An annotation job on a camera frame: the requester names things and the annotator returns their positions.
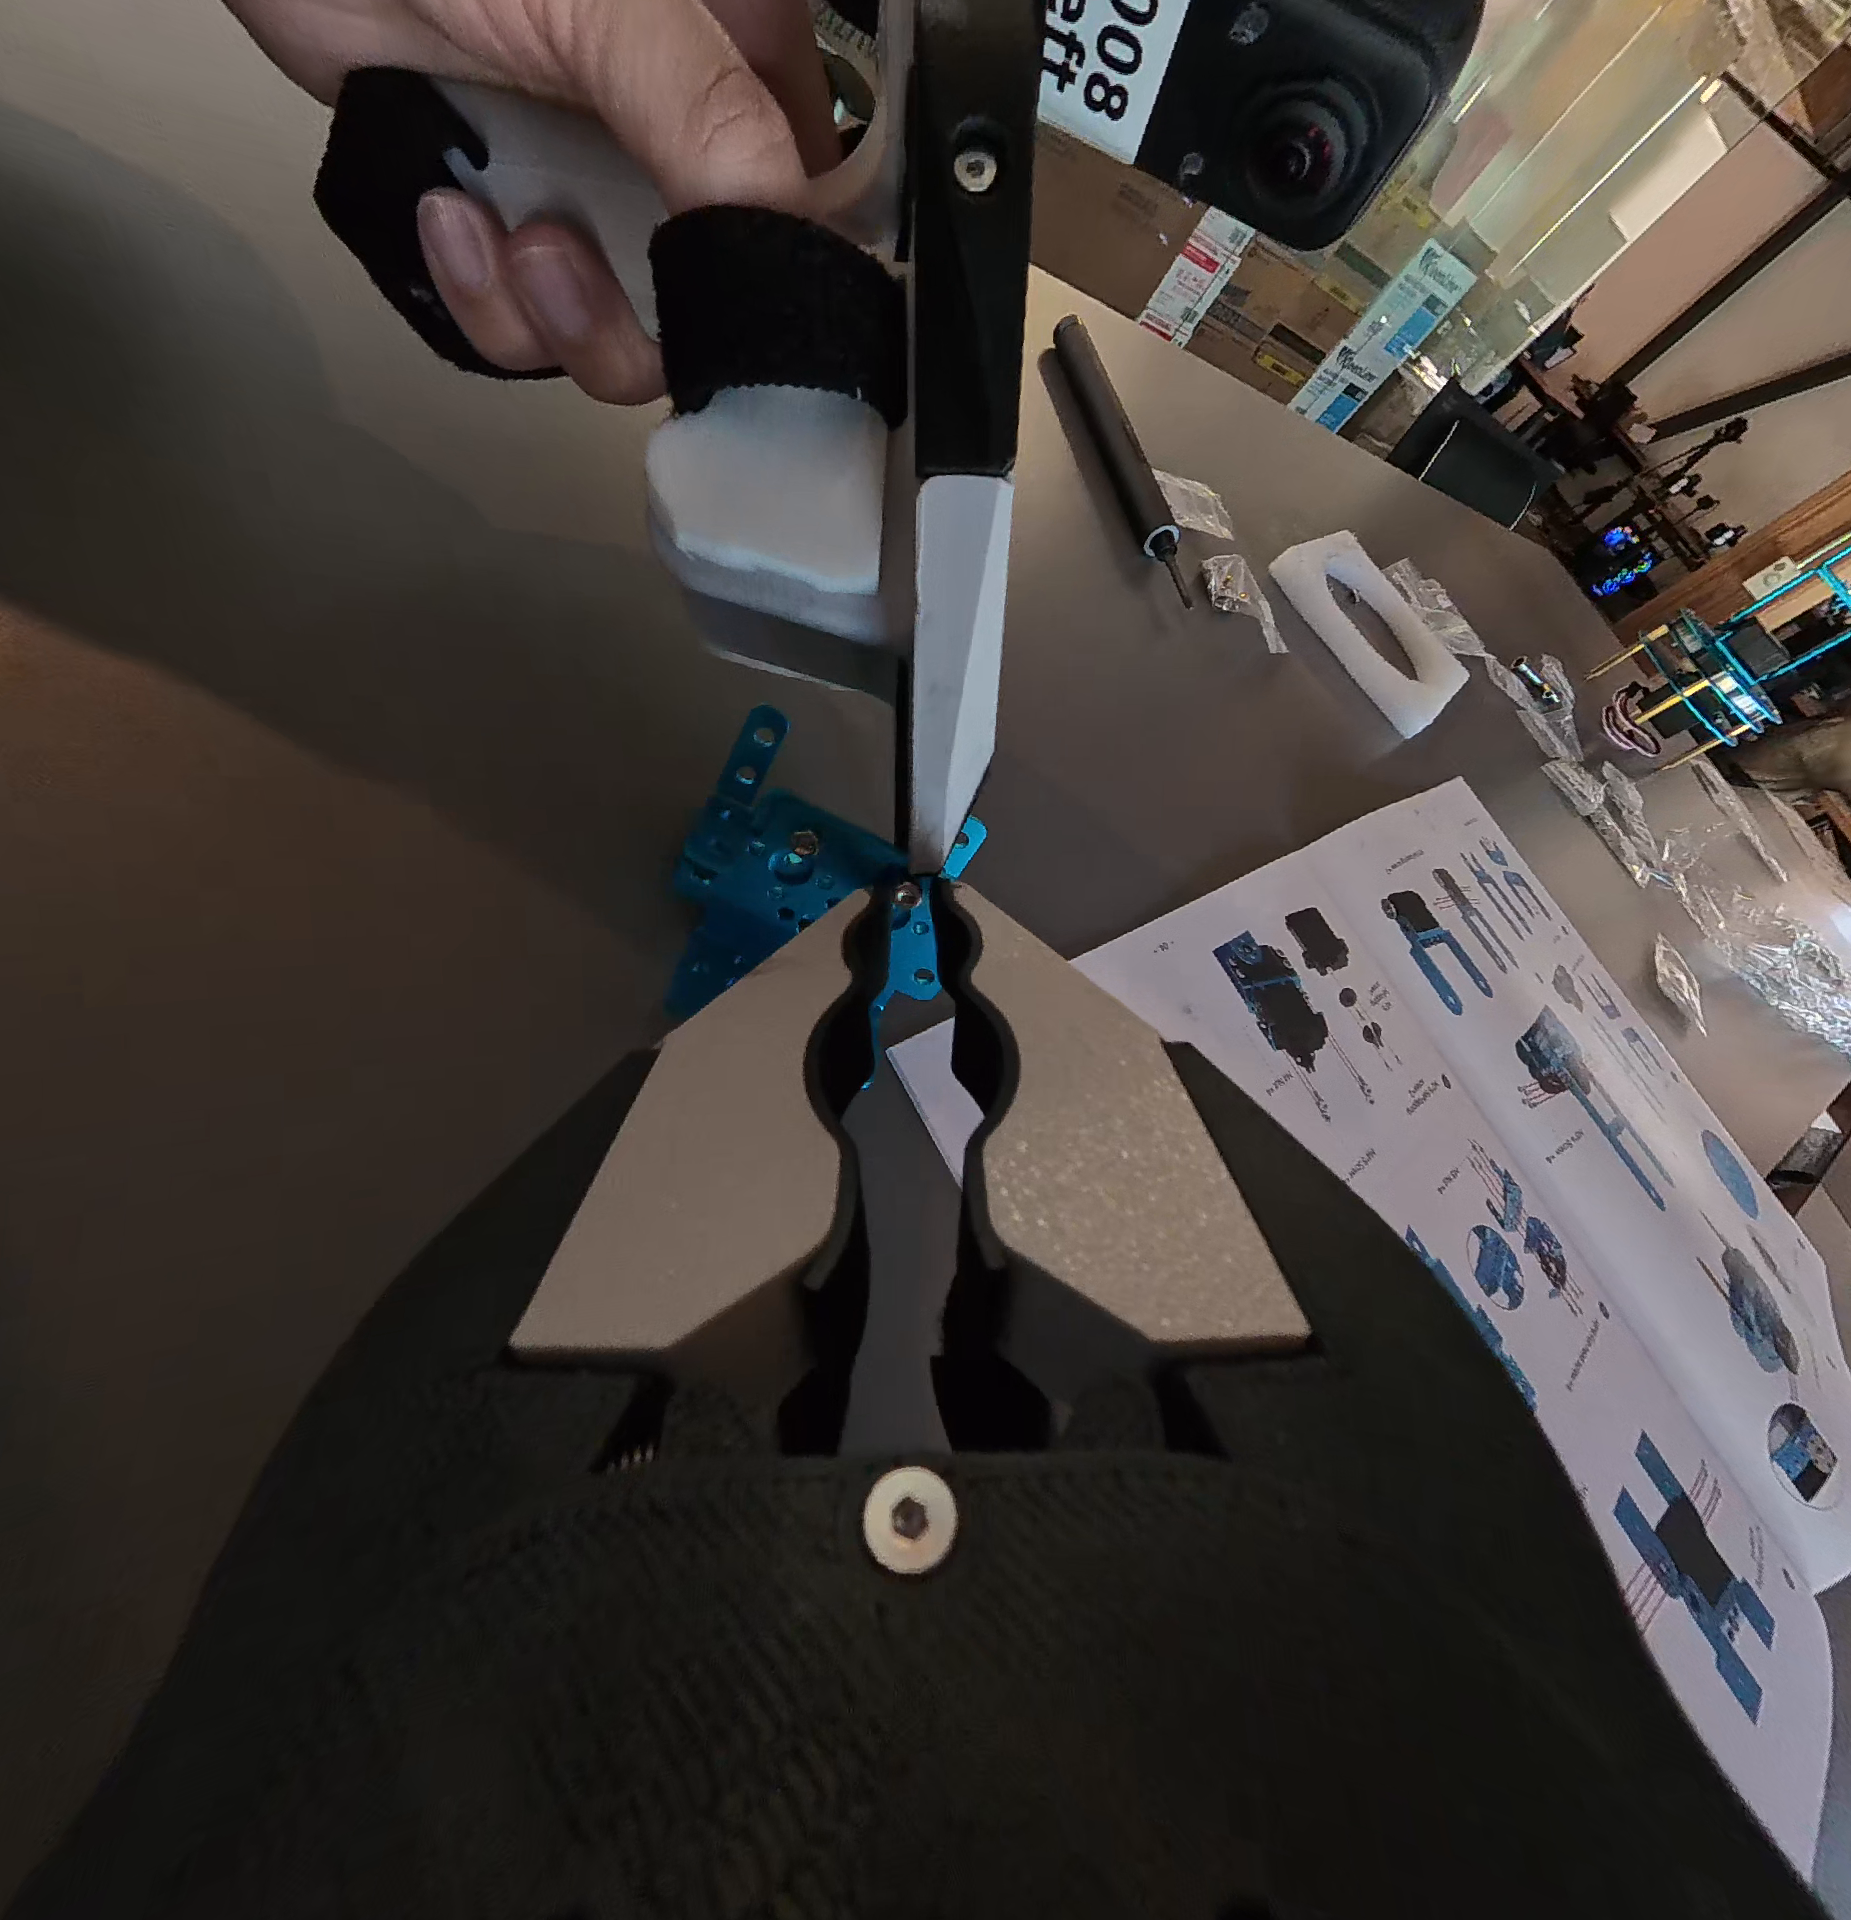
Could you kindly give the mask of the wooden counter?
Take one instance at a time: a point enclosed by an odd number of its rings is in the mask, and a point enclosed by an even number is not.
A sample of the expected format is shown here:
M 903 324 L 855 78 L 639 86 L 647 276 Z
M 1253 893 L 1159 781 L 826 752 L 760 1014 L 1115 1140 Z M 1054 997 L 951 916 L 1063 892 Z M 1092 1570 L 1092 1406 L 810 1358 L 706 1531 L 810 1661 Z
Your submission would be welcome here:
M 1673 614 L 1701 614 L 1701 620 L 1730 620 L 1744 614 L 1753 597 L 1744 584 L 1758 574 L 1768 574 L 1775 562 L 1812 562 L 1836 542 L 1851 538 L 1851 470 L 1840 470 L 1830 491 L 1818 491 L 1812 503 L 1798 503 L 1790 514 L 1768 521 L 1760 528 L 1753 528 L 1737 545 L 1701 562 L 1699 574 L 1686 574 L 1671 590 L 1652 590 L 1639 608 L 1602 614 L 1614 636 L 1639 636 Z

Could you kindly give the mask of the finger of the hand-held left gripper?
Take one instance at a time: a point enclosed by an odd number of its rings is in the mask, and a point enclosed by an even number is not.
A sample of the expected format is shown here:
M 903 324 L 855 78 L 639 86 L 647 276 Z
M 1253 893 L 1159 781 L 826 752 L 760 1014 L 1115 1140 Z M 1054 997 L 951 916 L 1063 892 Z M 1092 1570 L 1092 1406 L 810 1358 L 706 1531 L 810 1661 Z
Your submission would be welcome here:
M 982 788 L 1001 699 L 1016 478 L 951 470 L 915 503 L 907 873 L 943 873 Z

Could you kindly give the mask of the white foam block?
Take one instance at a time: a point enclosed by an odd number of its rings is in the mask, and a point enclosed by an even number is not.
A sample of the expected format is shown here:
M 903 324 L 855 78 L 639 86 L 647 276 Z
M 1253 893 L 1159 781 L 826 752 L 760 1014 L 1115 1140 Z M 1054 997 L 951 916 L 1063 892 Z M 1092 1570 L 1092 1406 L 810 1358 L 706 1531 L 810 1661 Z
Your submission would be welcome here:
M 1468 687 L 1468 667 L 1447 648 L 1427 614 L 1336 528 L 1271 562 L 1271 590 L 1327 640 L 1345 679 L 1379 707 L 1398 735 L 1418 735 Z M 1411 674 L 1336 608 L 1348 590 L 1402 648 Z

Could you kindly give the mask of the crumpled clear bag of screws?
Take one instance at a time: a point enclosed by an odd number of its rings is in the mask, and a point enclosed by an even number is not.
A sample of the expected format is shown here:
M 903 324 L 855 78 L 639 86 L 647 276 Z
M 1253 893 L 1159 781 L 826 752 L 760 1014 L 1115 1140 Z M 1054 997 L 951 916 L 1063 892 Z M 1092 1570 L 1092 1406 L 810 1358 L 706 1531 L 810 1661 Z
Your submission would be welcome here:
M 1212 614 L 1253 620 L 1271 662 L 1292 654 L 1281 623 L 1271 623 L 1271 602 L 1266 602 L 1266 590 L 1263 590 L 1263 577 L 1251 574 L 1246 552 L 1207 552 L 1205 562 L 1205 597 L 1207 597 Z

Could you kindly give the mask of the white instruction manual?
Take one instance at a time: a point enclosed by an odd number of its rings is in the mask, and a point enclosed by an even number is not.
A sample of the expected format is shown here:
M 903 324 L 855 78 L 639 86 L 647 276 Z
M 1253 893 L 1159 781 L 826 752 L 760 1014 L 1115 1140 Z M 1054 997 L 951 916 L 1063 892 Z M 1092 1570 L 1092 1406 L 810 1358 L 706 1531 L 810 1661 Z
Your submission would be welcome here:
M 1686 1066 L 1451 780 L 1087 962 L 1168 1042 L 1271 1243 L 1386 1225 L 1505 1365 L 1707 1763 L 1812 1875 L 1851 1570 L 1830 1265 Z M 951 1024 L 903 1042 L 951 1158 Z

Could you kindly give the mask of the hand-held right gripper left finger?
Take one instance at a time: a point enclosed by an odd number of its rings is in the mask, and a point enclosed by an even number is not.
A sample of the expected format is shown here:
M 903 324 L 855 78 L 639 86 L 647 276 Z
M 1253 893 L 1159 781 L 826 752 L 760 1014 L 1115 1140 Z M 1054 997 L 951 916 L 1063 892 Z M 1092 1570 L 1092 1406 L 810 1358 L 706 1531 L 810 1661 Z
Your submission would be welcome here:
M 844 1125 L 871 1079 L 882 892 L 855 892 L 647 1063 L 513 1358 L 721 1391 L 784 1457 L 839 1457 L 866 1336 L 866 1198 Z

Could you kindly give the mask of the blue metal bracket assembly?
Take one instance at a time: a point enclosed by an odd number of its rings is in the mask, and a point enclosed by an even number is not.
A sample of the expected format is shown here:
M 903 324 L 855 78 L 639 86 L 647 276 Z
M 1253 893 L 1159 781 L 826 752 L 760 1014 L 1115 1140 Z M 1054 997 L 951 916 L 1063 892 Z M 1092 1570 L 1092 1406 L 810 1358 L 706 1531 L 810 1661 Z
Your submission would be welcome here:
M 706 1014 L 851 893 L 877 893 L 882 949 L 871 971 L 855 971 L 851 949 L 851 981 L 821 999 L 812 1033 L 793 1042 L 789 1113 L 839 1125 L 882 1063 L 882 1006 L 894 997 L 961 997 L 943 967 L 943 901 L 982 847 L 982 827 L 964 816 L 943 873 L 921 880 L 894 843 L 804 802 L 793 788 L 773 788 L 765 780 L 784 743 L 789 720 L 777 707 L 746 707 L 721 781 L 681 836 L 672 893 L 693 906 L 693 933 L 672 971 L 665 1014 L 677 1024 Z

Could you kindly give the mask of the stack of cardboard boxes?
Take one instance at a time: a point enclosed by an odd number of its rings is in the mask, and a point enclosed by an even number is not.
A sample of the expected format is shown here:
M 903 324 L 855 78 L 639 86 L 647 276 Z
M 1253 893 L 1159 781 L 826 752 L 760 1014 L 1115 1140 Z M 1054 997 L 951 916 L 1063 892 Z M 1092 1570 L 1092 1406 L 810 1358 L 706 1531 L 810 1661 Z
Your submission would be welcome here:
M 1040 131 L 1030 259 L 1155 340 L 1370 441 L 1386 436 L 1376 393 L 1478 285 L 1411 181 L 1392 181 L 1336 247 L 1292 253 L 1067 131 Z

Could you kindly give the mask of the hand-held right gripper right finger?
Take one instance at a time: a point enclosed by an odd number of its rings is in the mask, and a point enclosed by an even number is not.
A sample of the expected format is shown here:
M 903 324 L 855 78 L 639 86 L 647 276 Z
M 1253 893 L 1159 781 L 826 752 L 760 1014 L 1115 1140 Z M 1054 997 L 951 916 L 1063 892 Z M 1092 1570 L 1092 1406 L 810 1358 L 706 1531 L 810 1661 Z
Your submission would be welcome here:
M 1168 1042 L 970 883 L 935 883 L 961 1249 L 933 1395 L 951 1449 L 1220 1457 L 1197 1365 L 1306 1342 Z

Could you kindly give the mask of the black office chair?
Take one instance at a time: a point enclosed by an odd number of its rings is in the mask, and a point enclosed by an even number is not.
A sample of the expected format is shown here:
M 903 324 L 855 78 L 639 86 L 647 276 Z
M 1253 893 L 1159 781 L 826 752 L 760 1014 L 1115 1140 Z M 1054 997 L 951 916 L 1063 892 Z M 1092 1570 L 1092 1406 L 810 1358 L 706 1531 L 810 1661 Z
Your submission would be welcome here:
M 1462 384 L 1447 384 L 1398 436 L 1386 465 L 1462 503 L 1468 514 L 1515 528 L 1536 494 L 1563 481 L 1563 465 L 1505 430 Z

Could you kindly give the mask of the large crumpled clear wrap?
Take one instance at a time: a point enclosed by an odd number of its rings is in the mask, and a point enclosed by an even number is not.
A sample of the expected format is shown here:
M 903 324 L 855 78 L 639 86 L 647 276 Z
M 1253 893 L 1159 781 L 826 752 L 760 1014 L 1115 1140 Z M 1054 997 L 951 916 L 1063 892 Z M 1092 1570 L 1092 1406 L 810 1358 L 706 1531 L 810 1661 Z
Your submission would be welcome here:
M 1851 1063 L 1851 954 L 1836 939 L 1790 906 L 1717 892 L 1701 873 L 1673 873 L 1673 893 L 1721 967 L 1760 997 L 1780 1024 Z

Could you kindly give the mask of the person's left hand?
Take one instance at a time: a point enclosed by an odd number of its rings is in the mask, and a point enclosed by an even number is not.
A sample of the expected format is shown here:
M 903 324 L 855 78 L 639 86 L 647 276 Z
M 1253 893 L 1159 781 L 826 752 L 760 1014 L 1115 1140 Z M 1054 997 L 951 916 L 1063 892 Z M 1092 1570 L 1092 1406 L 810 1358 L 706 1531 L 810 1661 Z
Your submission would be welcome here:
M 253 46 L 338 107 L 345 73 L 400 67 L 587 113 L 681 204 L 810 204 L 844 164 L 804 0 L 227 0 Z M 562 372 L 587 403 L 665 393 L 611 265 L 562 223 L 507 230 L 433 191 L 413 238 L 462 336 L 494 372 Z

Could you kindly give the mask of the blue frame robot kit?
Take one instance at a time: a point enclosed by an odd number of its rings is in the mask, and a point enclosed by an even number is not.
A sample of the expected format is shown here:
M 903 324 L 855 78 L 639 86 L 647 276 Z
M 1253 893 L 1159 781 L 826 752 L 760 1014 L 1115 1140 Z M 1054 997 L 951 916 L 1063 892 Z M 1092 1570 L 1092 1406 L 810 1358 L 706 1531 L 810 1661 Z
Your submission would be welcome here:
M 1851 538 L 1780 574 L 1737 614 L 1671 614 L 1594 667 L 1597 732 L 1643 763 L 1686 763 L 1803 720 L 1823 667 L 1851 654 Z

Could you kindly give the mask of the dark grey desk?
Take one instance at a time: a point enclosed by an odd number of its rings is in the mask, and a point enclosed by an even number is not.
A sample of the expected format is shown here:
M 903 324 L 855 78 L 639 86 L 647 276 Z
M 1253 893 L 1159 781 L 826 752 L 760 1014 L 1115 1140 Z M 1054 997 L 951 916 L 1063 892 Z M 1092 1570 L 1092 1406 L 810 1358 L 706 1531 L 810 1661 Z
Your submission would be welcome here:
M 222 6 L 0 6 L 0 1906 L 59 1859 L 112 1757 L 167 1757 L 167 1679 L 217 1548 L 292 1406 L 376 1300 L 526 1279 L 542 1207 L 595 1147 L 595 1081 L 647 1033 L 672 967 L 665 843 L 744 707 L 617 545 L 488 527 L 450 478 L 341 417 L 318 332 L 271 265 L 315 259 L 289 213 L 315 113 L 259 73 Z M 473 1719 L 513 1626 L 628 1649 L 617 1531 L 640 1500 L 553 1475 L 553 1593 L 482 1609 L 488 1527 L 450 1586 L 376 1600 L 404 1376 L 367 1370 L 367 1429 L 315 1483 L 308 1545 L 367 1600 L 367 1679 L 404 1637 L 473 1626 L 387 1750 L 338 1773 L 259 1750 L 259 1679 L 302 1581 L 185 1695 L 259 1783 L 282 1851 L 141 1878 L 72 1859 L 51 1913 L 1251 1913 L 1281 1868 L 1246 1808 L 1207 1828 L 1178 1769 L 1095 1687 L 1136 1637 L 1048 1664 L 1092 1531 L 1030 1567 L 903 1690 L 861 1656 L 924 1615 L 907 1581 L 826 1527 L 821 1581 L 866 1609 L 777 1594 L 810 1527 L 744 1500 L 738 1570 L 760 1626 L 711 1633 L 677 1712 L 617 1712 L 579 1673 L 585 1769 L 513 1757 Z

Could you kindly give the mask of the black electric screwdriver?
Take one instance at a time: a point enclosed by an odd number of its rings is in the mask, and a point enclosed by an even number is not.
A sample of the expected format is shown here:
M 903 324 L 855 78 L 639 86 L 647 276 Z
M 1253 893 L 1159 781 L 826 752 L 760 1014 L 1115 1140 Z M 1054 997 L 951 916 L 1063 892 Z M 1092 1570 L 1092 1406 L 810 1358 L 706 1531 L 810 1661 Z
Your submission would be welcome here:
M 1054 324 L 1048 346 L 1054 346 L 1054 372 L 1063 372 L 1063 384 L 1067 384 L 1067 393 L 1074 393 L 1074 409 L 1087 417 L 1087 436 L 1092 436 L 1092 448 L 1095 448 L 1095 458 L 1108 470 L 1115 509 L 1118 509 L 1136 552 L 1168 574 L 1168 584 L 1178 590 L 1178 608 L 1197 608 L 1197 597 L 1191 597 L 1191 584 L 1178 574 L 1178 538 L 1187 528 L 1178 528 L 1178 521 L 1171 521 L 1171 509 L 1168 509 L 1168 494 L 1155 481 L 1155 465 L 1148 465 L 1148 455 L 1145 455 L 1145 441 L 1129 430 L 1128 403 L 1115 393 L 1115 384 L 1105 372 L 1105 355 L 1095 355 L 1087 318 L 1067 310 Z

